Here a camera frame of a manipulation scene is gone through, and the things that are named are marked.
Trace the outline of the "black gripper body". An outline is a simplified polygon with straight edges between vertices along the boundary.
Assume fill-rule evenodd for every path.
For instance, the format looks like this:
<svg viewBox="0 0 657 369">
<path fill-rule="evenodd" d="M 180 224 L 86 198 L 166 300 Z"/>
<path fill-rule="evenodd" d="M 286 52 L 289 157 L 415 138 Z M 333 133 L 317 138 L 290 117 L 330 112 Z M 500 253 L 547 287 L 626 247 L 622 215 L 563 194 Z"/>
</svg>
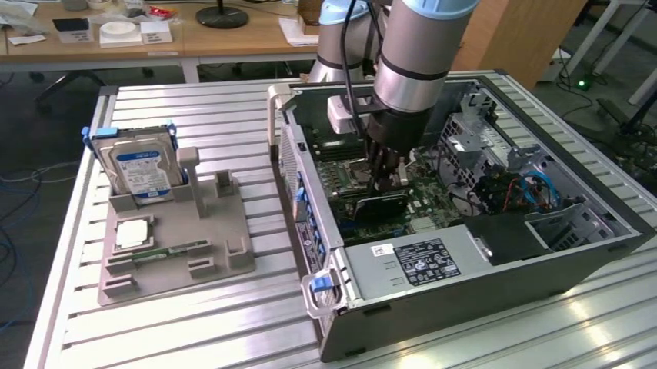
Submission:
<svg viewBox="0 0 657 369">
<path fill-rule="evenodd" d="M 432 113 L 432 108 L 413 113 L 394 109 L 372 113 L 366 126 L 368 153 L 373 155 L 386 148 L 407 155 L 420 146 Z"/>
</svg>

